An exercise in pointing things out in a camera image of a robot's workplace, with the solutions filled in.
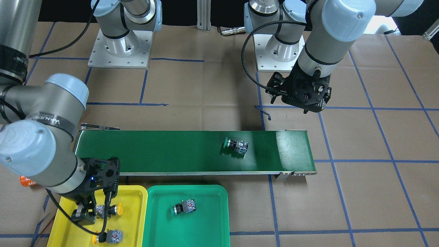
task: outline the metal mounting plate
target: metal mounting plate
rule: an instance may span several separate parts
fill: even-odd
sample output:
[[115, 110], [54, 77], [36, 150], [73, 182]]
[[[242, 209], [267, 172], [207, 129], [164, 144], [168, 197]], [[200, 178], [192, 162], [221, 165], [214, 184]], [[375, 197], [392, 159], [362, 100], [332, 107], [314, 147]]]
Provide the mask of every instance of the metal mounting plate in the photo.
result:
[[88, 61], [88, 66], [95, 68], [147, 69], [153, 32], [134, 31], [134, 33], [139, 39], [137, 53], [128, 57], [115, 57], [106, 51], [105, 37], [101, 30], [99, 30], [90, 55], [90, 60]]
[[299, 40], [299, 53], [296, 58], [291, 62], [279, 62], [272, 59], [267, 51], [265, 50], [265, 46], [268, 43], [268, 40], [272, 37], [271, 34], [255, 34], [253, 35], [253, 41], [255, 44], [255, 56], [256, 56], [256, 65], [259, 72], [291, 72], [294, 64], [296, 63], [297, 58], [299, 57], [300, 52], [305, 45], [305, 40], [303, 36], [300, 37]]

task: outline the light blue joint cover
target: light blue joint cover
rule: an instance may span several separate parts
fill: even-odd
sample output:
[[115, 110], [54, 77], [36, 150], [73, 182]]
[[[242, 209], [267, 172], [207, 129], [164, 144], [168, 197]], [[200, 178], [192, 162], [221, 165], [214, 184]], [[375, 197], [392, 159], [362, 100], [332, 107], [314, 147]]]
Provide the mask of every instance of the light blue joint cover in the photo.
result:
[[306, 23], [306, 3], [301, 0], [285, 0], [284, 11], [291, 19], [297, 22]]
[[391, 14], [392, 17], [408, 16], [415, 12], [424, 0], [404, 0], [401, 5]]
[[80, 79], [68, 74], [58, 73], [51, 75], [46, 83], [53, 83], [71, 93], [81, 102], [85, 110], [89, 92], [87, 86]]
[[246, 33], [253, 31], [252, 19], [250, 18], [250, 9], [248, 3], [244, 4], [244, 27]]
[[[93, 9], [97, 0], [91, 0], [91, 8]], [[104, 16], [113, 11], [120, 3], [120, 0], [100, 0], [93, 15], [95, 17]]]
[[158, 32], [162, 29], [162, 1], [157, 0], [157, 17], [155, 18], [155, 27], [153, 32]]
[[327, 0], [322, 10], [323, 26], [336, 40], [351, 42], [364, 33], [375, 11], [374, 0]]
[[0, 132], [0, 163], [15, 174], [31, 177], [41, 173], [55, 152], [55, 137], [40, 122], [20, 120]]

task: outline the electrical component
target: electrical component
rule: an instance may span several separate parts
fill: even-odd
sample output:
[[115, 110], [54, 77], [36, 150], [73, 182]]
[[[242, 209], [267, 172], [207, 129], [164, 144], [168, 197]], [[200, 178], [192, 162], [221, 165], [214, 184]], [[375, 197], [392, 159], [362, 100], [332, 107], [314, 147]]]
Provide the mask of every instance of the electrical component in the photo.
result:
[[96, 236], [93, 235], [92, 242], [93, 244], [97, 243], [120, 243], [123, 238], [123, 232], [118, 229], [108, 230], [107, 233]]
[[[112, 215], [122, 215], [123, 214], [123, 205], [122, 203], [118, 203], [117, 205], [113, 205], [108, 209], [108, 218], [111, 218]], [[104, 218], [104, 205], [96, 206], [96, 216], [98, 218]]]
[[181, 212], [184, 213], [191, 213], [193, 211], [197, 210], [197, 207], [195, 206], [195, 200], [194, 199], [189, 199], [186, 201], [181, 201], [181, 204], [175, 204], [174, 206], [174, 214], [180, 214]]
[[226, 140], [224, 140], [223, 148], [230, 148], [233, 149], [235, 152], [240, 154], [245, 154], [248, 149], [248, 142], [242, 141], [242, 140], [232, 140], [226, 137]]

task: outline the blue tape line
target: blue tape line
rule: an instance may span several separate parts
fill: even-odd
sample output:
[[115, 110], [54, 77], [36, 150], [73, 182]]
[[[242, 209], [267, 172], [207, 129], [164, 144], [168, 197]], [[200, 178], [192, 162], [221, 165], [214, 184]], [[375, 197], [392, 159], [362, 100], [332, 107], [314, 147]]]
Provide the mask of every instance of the blue tape line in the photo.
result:
[[[41, 234], [40, 238], [48, 238], [50, 234]], [[0, 238], [32, 238], [34, 234], [0, 234]]]
[[[259, 75], [258, 75], [258, 72], [256, 71], [256, 81], [257, 82], [259, 82]], [[262, 110], [263, 108], [262, 108], [262, 96], [261, 96], [261, 88], [259, 87], [259, 86], [257, 86], [257, 88], [258, 88], [258, 97], [259, 97], [259, 106], [260, 106], [260, 110]], [[261, 124], [262, 124], [262, 130], [263, 131], [265, 131], [265, 120], [264, 120], [264, 114], [262, 113], [262, 111], [260, 112], [261, 113]]]
[[146, 87], [146, 78], [148, 77], [148, 70], [145, 70], [145, 77], [143, 78], [143, 85], [142, 85], [142, 92], [140, 93], [140, 100], [139, 100], [139, 104], [142, 103], [143, 100], [143, 95], [145, 93], [145, 87]]
[[271, 208], [273, 209], [274, 235], [276, 236], [276, 246], [281, 247], [281, 240], [279, 238], [279, 229], [277, 227], [276, 204], [274, 203], [273, 182], [271, 181], [271, 175], [268, 175], [268, 184], [270, 185]]
[[340, 186], [340, 181], [338, 180], [337, 169], [335, 169], [335, 164], [334, 164], [334, 161], [333, 161], [333, 158], [332, 158], [332, 152], [331, 152], [331, 148], [329, 147], [329, 141], [328, 141], [328, 138], [327, 138], [327, 135], [326, 135], [325, 125], [323, 124], [323, 118], [322, 118], [322, 114], [321, 113], [319, 113], [319, 119], [320, 119], [320, 125], [322, 126], [323, 137], [325, 139], [326, 148], [328, 150], [328, 155], [329, 155], [329, 158], [331, 159], [332, 172], [334, 173], [335, 183], [337, 184], [338, 194], [340, 196], [340, 200], [341, 200], [341, 203], [342, 203], [343, 212], [345, 213], [346, 224], [348, 225], [348, 230], [349, 230], [349, 235], [351, 237], [352, 247], [356, 247], [355, 239], [354, 239], [354, 234], [352, 232], [351, 222], [349, 220], [348, 211], [346, 209], [345, 199], [343, 197], [342, 188]]
[[92, 67], [89, 67], [89, 68], [88, 68], [87, 77], [85, 78], [85, 81], [84, 81], [84, 84], [86, 84], [86, 85], [87, 85], [87, 83], [88, 83], [88, 79], [90, 78], [91, 69], [92, 69]]
[[314, 160], [315, 163], [327, 163], [327, 162], [335, 162], [335, 163], [439, 163], [439, 160]]
[[[439, 232], [439, 228], [423, 228], [425, 232]], [[371, 232], [419, 232], [418, 228], [383, 228], [383, 229], [353, 229], [353, 233], [371, 233]], [[299, 230], [299, 231], [279, 231], [279, 235], [314, 235], [314, 234], [343, 234], [349, 233], [349, 230]], [[249, 236], [249, 235], [275, 235], [272, 231], [261, 232], [230, 232], [231, 236]]]
[[418, 227], [418, 229], [419, 229], [419, 233], [421, 234], [421, 237], [422, 237], [422, 240], [424, 241], [425, 247], [428, 247], [428, 243], [427, 243], [427, 240], [426, 240], [426, 238], [425, 238], [424, 232], [422, 231], [421, 224], [419, 223], [419, 220], [418, 220], [418, 218], [417, 218], [416, 212], [415, 212], [414, 209], [413, 209], [413, 205], [412, 205], [412, 203], [411, 203], [411, 201], [410, 201], [410, 197], [409, 197], [409, 195], [408, 195], [408, 193], [407, 193], [406, 187], [405, 187], [404, 182], [403, 182], [403, 180], [402, 180], [402, 178], [401, 178], [401, 174], [399, 173], [398, 166], [396, 165], [396, 162], [395, 162], [395, 159], [394, 159], [394, 157], [393, 157], [392, 151], [390, 150], [389, 143], [387, 142], [387, 138], [386, 138], [385, 135], [384, 135], [384, 131], [383, 131], [382, 127], [381, 127], [381, 124], [380, 124], [380, 121], [379, 121], [379, 119], [378, 119], [377, 113], [376, 113], [376, 111], [373, 109], [373, 104], [372, 104], [371, 98], [369, 97], [369, 93], [367, 92], [366, 86], [364, 85], [364, 82], [363, 82], [363, 78], [362, 78], [361, 75], [360, 75], [360, 71], [359, 71], [359, 69], [358, 69], [358, 67], [357, 67], [357, 65], [356, 65], [356, 63], [355, 63], [355, 60], [354, 60], [354, 57], [352, 56], [351, 51], [349, 51], [349, 55], [350, 55], [350, 57], [351, 57], [352, 63], [354, 64], [355, 70], [357, 71], [357, 74], [358, 74], [358, 77], [359, 77], [359, 79], [360, 79], [361, 85], [363, 86], [364, 92], [366, 93], [367, 100], [369, 101], [369, 104], [370, 104], [370, 106], [371, 106], [371, 108], [372, 108], [372, 112], [373, 112], [373, 114], [374, 114], [375, 121], [377, 122], [378, 128], [379, 128], [379, 130], [380, 130], [380, 132], [381, 132], [381, 136], [382, 136], [383, 139], [384, 139], [384, 143], [385, 143], [385, 145], [386, 145], [387, 151], [389, 152], [390, 159], [393, 161], [393, 167], [395, 168], [396, 175], [398, 176], [399, 182], [401, 183], [401, 187], [402, 187], [402, 189], [403, 189], [403, 191], [404, 191], [404, 194], [405, 194], [405, 196], [406, 196], [407, 203], [409, 204], [409, 206], [410, 206], [410, 210], [411, 210], [411, 212], [412, 212], [412, 214], [413, 214], [413, 217], [414, 217], [414, 219], [415, 219], [415, 221], [416, 221], [416, 225], [417, 225], [417, 227]]
[[439, 228], [422, 228], [424, 232], [439, 232]]
[[384, 229], [357, 229], [354, 233], [369, 233], [369, 232], [419, 232], [418, 228], [384, 228]]
[[62, 59], [62, 60], [89, 60], [90, 58], [66, 58], [66, 57], [38, 57], [39, 59]]
[[46, 208], [47, 208], [47, 203], [49, 202], [49, 195], [46, 196], [46, 199], [44, 201], [44, 205], [43, 205], [43, 211], [46, 212]]
[[245, 236], [245, 235], [274, 235], [272, 231], [263, 232], [230, 232], [230, 236]]
[[[262, 108], [298, 108], [292, 105], [263, 105]], [[395, 107], [355, 107], [355, 106], [327, 106], [326, 109], [347, 110], [391, 110], [391, 111], [439, 111], [437, 108], [395, 108]]]
[[267, 115], [267, 116], [268, 116], [268, 121], [271, 121], [270, 113], [268, 113], [268, 112], [262, 110], [262, 108], [261, 108], [259, 105], [255, 105], [255, 108], [257, 108], [261, 113]]
[[[52, 31], [53, 31], [53, 29], [54, 29], [54, 27], [55, 27], [55, 23], [56, 23], [56, 22], [54, 22], [54, 23], [52, 24], [52, 26], [51, 26], [51, 28], [50, 28], [50, 30], [49, 30], [49, 33], [47, 34], [46, 39], [45, 39], [45, 41], [44, 41], [44, 43], [43, 43], [43, 46], [41, 47], [39, 53], [42, 53], [43, 50], [44, 50], [44, 48], [46, 47], [47, 41], [49, 40], [49, 37], [50, 37], [50, 35], [52, 34]], [[27, 76], [27, 78], [26, 78], [26, 81], [23, 83], [23, 86], [26, 86], [27, 82], [29, 81], [29, 78], [30, 78], [30, 76], [32, 75], [33, 70], [35, 69], [36, 64], [38, 63], [39, 58], [40, 58], [40, 57], [36, 57], [35, 62], [33, 63], [32, 69], [30, 70], [30, 72], [29, 72], [29, 74], [28, 74], [28, 76]]]
[[413, 90], [413, 92], [414, 92], [414, 95], [416, 96], [416, 99], [419, 101], [419, 104], [421, 105], [421, 108], [424, 110], [424, 113], [425, 113], [425, 115], [427, 116], [428, 121], [430, 122], [431, 126], [433, 127], [433, 130], [435, 131], [436, 136], [439, 138], [439, 133], [438, 133], [438, 131], [437, 131], [435, 125], [433, 124], [433, 122], [432, 122], [430, 116], [428, 115], [428, 112], [425, 110], [424, 104], [422, 103], [421, 99], [419, 98], [419, 95], [417, 94], [417, 92], [416, 92], [416, 90], [415, 90], [415, 88], [414, 88], [414, 86], [413, 86], [413, 84], [412, 84], [412, 82], [411, 82], [409, 76], [407, 75], [406, 70], [405, 70], [404, 67], [403, 67], [403, 64], [402, 64], [401, 61], [399, 60], [398, 55], [396, 55], [396, 52], [395, 52], [395, 50], [393, 49], [393, 46], [392, 46], [392, 44], [390, 43], [390, 41], [389, 41], [389, 39], [387, 38], [386, 35], [384, 35], [384, 38], [386, 39], [387, 43], [389, 44], [390, 49], [392, 50], [393, 54], [395, 55], [395, 58], [396, 58], [396, 60], [398, 61], [398, 63], [399, 63], [399, 65], [400, 65], [401, 69], [403, 70], [404, 75], [406, 76], [407, 81], [409, 82], [410, 87], [412, 88], [412, 90]]
[[317, 231], [280, 231], [280, 235], [312, 235], [312, 234], [340, 234], [349, 233], [349, 230], [317, 230]]
[[175, 59], [175, 58], [151, 58], [151, 60], [167, 60], [167, 61], [179, 61], [179, 62], [204, 62], [204, 60]]
[[87, 102], [87, 105], [140, 105], [140, 106], [167, 106], [165, 103], [112, 103], [112, 102]]
[[35, 241], [36, 241], [36, 238], [38, 237], [38, 232], [40, 231], [40, 227], [41, 227], [42, 222], [43, 222], [43, 220], [38, 222], [38, 224], [36, 225], [35, 233], [33, 234], [32, 241], [31, 241], [31, 243], [32, 243], [31, 247], [33, 247], [35, 245]]
[[52, 27], [50, 28], [49, 33], [47, 34], [46, 40], [44, 41], [43, 46], [41, 47], [41, 50], [40, 50], [39, 53], [42, 53], [44, 51], [44, 48], [46, 47], [47, 41], [49, 40], [49, 37], [52, 34], [52, 31], [53, 31], [53, 29], [55, 27], [55, 24], [56, 24], [56, 22], [54, 22], [52, 24]]
[[38, 58], [35, 59], [35, 62], [33, 63], [33, 66], [32, 66], [32, 68], [30, 69], [30, 71], [29, 71], [29, 73], [28, 73], [28, 75], [27, 75], [27, 77], [26, 77], [26, 81], [23, 83], [23, 86], [26, 86], [27, 82], [29, 81], [30, 76], [32, 75], [33, 70], [35, 69], [35, 67], [36, 67], [36, 63], [37, 63], [37, 62], [38, 62]]

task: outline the black cable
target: black cable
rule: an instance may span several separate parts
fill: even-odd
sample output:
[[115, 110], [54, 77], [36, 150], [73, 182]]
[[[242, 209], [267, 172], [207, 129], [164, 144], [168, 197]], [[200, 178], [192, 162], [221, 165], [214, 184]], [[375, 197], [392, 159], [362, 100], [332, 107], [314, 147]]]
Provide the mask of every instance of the black cable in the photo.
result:
[[107, 227], [107, 218], [108, 218], [108, 208], [110, 207], [111, 203], [111, 191], [105, 194], [105, 202], [104, 202], [104, 224], [102, 225], [102, 230], [100, 234], [103, 234], [105, 232], [105, 228]]
[[257, 27], [256, 29], [254, 29], [245, 39], [244, 45], [242, 45], [242, 50], [241, 50], [241, 63], [242, 63], [242, 68], [244, 69], [245, 74], [247, 74], [247, 76], [250, 78], [250, 80], [252, 80], [256, 85], [258, 85], [259, 87], [262, 87], [263, 89], [269, 91], [270, 93], [273, 94], [278, 94], [278, 95], [283, 95], [283, 96], [288, 96], [288, 94], [283, 93], [283, 92], [279, 92], [276, 91], [274, 88], [272, 87], [266, 87], [264, 85], [262, 85], [261, 83], [259, 83], [258, 81], [256, 81], [255, 78], [253, 78], [250, 73], [247, 70], [247, 67], [245, 66], [245, 59], [244, 59], [244, 54], [245, 54], [245, 47], [247, 46], [248, 41], [250, 40], [250, 38], [253, 36], [253, 34], [255, 34], [256, 32], [258, 32], [259, 30], [268, 27], [270, 25], [275, 25], [275, 24], [297, 24], [297, 25], [302, 25], [302, 26], [306, 26], [306, 23], [303, 22], [296, 22], [296, 21], [274, 21], [274, 22], [269, 22], [266, 23], [264, 25], [261, 25], [259, 27]]
[[62, 51], [64, 49], [67, 49], [67, 48], [71, 47], [76, 42], [78, 42], [78, 40], [80, 40], [80, 38], [82, 38], [82, 36], [85, 34], [85, 32], [87, 31], [88, 27], [90, 26], [91, 20], [93, 19], [94, 11], [96, 10], [96, 7], [97, 7], [97, 4], [99, 3], [99, 1], [100, 0], [97, 0], [96, 3], [94, 4], [93, 9], [91, 10], [90, 18], [88, 19], [87, 25], [85, 26], [84, 30], [81, 32], [81, 34], [74, 41], [72, 41], [70, 44], [68, 44], [66, 46], [63, 46], [63, 47], [55, 49], [55, 50], [51, 50], [51, 51], [46, 51], [46, 52], [30, 55], [29, 58], [44, 56], [44, 55], [47, 55], [47, 54], [52, 54], [52, 53], [55, 53], [55, 52], [58, 52], [58, 51]]
[[40, 234], [38, 234], [38, 236], [35, 238], [35, 240], [33, 240], [30, 244], [29, 247], [33, 247], [34, 244], [36, 243], [36, 241], [41, 237], [41, 235], [43, 234], [43, 232], [49, 227], [49, 225], [55, 220], [55, 216], [49, 221], [49, 223], [43, 228], [43, 230], [40, 232]]
[[50, 199], [52, 199], [53, 203], [55, 204], [55, 206], [59, 209], [59, 211], [61, 211], [62, 214], [64, 214], [64, 216], [74, 225], [76, 225], [77, 227], [81, 228], [82, 230], [84, 230], [87, 233], [93, 234], [98, 236], [100, 233], [96, 233], [96, 232], [92, 232], [89, 229], [84, 228], [82, 225], [78, 224], [77, 222], [73, 221], [72, 218], [64, 211], [64, 209], [62, 209], [62, 207], [59, 205], [59, 203], [56, 201], [55, 197], [53, 196], [52, 192], [48, 189], [46, 189], [47, 194], [49, 195]]
[[26, 118], [26, 115], [24, 113], [21, 113], [20, 111], [17, 110], [17, 108], [15, 108], [13, 105], [9, 104], [8, 102], [6, 102], [4, 99], [0, 98], [0, 104], [6, 106], [7, 108], [11, 109], [11, 111], [13, 111], [21, 120]]

